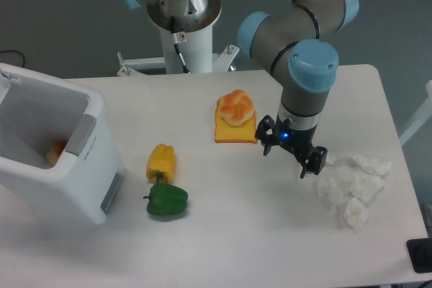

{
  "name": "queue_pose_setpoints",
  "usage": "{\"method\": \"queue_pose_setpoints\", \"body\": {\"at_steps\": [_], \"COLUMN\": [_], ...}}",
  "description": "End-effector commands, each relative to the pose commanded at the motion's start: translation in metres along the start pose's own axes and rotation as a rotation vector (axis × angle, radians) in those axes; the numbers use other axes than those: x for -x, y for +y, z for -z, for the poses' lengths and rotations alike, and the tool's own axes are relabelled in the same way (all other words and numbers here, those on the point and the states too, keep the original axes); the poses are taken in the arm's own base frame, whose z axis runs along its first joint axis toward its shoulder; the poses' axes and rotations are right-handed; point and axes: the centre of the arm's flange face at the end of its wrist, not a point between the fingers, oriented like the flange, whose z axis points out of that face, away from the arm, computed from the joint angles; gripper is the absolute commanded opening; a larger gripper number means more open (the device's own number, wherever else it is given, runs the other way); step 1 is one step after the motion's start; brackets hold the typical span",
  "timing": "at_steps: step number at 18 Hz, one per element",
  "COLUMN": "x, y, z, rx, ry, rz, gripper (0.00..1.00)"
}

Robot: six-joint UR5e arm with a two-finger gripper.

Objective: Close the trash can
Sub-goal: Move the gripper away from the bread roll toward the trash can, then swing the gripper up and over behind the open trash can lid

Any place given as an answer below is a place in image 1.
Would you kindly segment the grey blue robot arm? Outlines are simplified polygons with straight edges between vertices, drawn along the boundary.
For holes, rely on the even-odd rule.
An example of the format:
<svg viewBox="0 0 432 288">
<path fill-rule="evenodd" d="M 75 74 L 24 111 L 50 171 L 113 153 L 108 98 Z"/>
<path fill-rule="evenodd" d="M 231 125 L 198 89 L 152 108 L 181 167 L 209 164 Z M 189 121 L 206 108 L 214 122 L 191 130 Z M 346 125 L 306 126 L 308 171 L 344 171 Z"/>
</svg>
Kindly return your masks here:
<svg viewBox="0 0 432 288">
<path fill-rule="evenodd" d="M 169 74 L 215 70 L 213 24 L 221 0 L 125 0 L 145 7 L 158 27 Z M 339 65 L 336 50 L 321 41 L 358 13 L 358 0 L 290 0 L 291 10 L 274 18 L 258 11 L 240 24 L 237 43 L 283 88 L 277 118 L 264 117 L 256 138 L 264 151 L 279 146 L 293 154 L 302 173 L 318 174 L 327 149 L 312 139 Z"/>
</svg>

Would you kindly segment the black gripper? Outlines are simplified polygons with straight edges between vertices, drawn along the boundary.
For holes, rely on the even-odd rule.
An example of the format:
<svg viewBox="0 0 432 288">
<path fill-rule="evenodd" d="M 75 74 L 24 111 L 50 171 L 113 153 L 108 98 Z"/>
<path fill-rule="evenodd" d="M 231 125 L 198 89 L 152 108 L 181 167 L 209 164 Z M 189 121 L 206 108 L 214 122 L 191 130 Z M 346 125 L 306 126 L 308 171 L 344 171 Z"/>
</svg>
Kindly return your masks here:
<svg viewBox="0 0 432 288">
<path fill-rule="evenodd" d="M 263 155 L 267 156 L 273 146 L 281 146 L 293 154 L 302 165 L 300 178 L 307 173 L 318 175 L 323 170 L 327 158 L 326 147 L 312 145 L 313 136 L 317 126 L 306 130 L 297 130 L 290 127 L 289 120 L 275 121 L 269 115 L 264 116 L 255 132 L 255 138 L 263 146 Z"/>
</svg>

